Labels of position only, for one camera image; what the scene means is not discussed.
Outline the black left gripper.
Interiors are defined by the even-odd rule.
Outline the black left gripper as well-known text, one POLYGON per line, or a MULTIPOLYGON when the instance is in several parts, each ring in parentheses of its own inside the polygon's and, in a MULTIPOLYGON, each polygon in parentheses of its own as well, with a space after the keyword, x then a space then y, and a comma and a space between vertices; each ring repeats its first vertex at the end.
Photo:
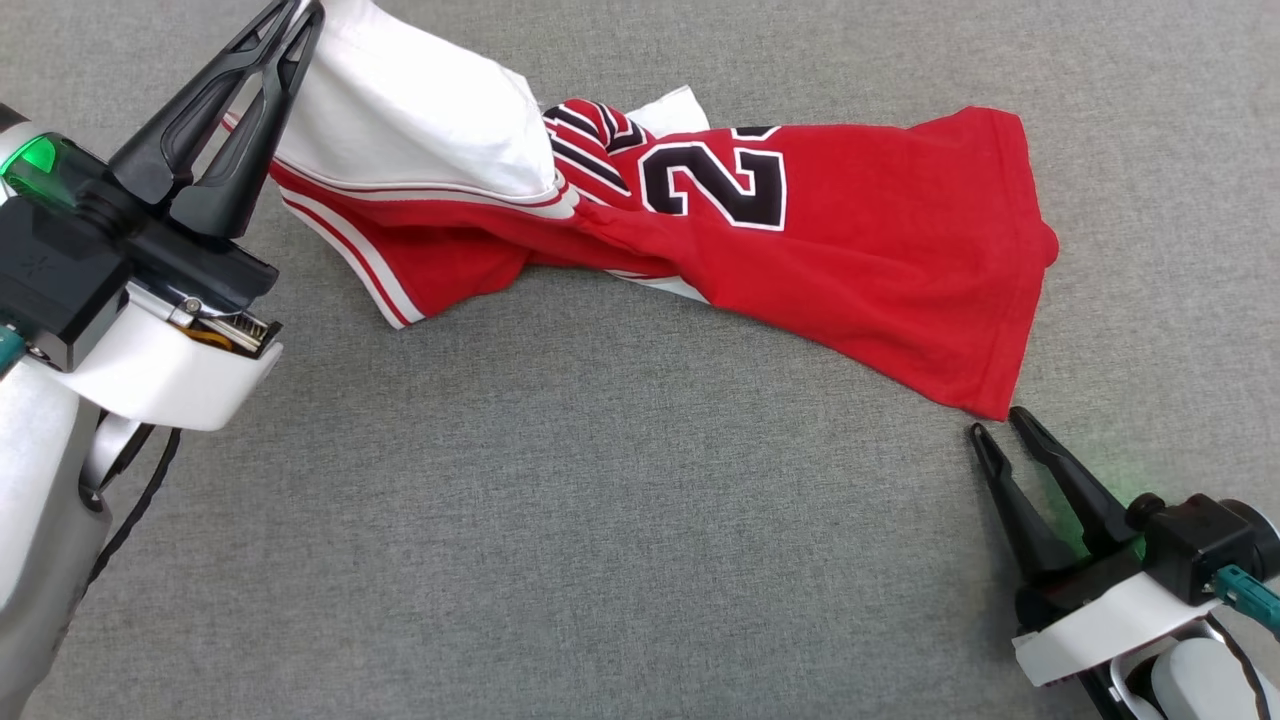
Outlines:
POLYGON ((230 240, 247 229, 324 22, 319 1, 270 1, 116 150, 110 172, 67 136, 3 109, 3 324, 29 354, 73 372, 137 299, 157 300, 183 315, 184 333, 233 354, 259 357, 275 341, 282 324, 250 307, 276 269, 230 240), (192 184, 195 161, 255 72, 260 90, 192 184), (178 190, 172 219, 143 206, 178 190))

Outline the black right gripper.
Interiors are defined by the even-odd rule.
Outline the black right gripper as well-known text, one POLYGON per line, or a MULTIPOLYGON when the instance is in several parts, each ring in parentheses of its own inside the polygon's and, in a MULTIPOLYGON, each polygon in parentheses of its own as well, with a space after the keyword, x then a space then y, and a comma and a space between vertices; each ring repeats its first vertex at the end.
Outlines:
POLYGON ((1193 495, 1167 505, 1146 493, 1125 509, 1030 410, 1012 407, 1010 421, 1057 483, 1082 534, 1066 542, 1023 493, 986 427, 970 425, 970 445, 1024 580, 1015 593, 1020 633, 1042 632, 1133 577, 1156 580, 1188 605, 1208 601, 1226 566, 1260 582, 1277 579, 1277 528, 1248 503, 1193 495))

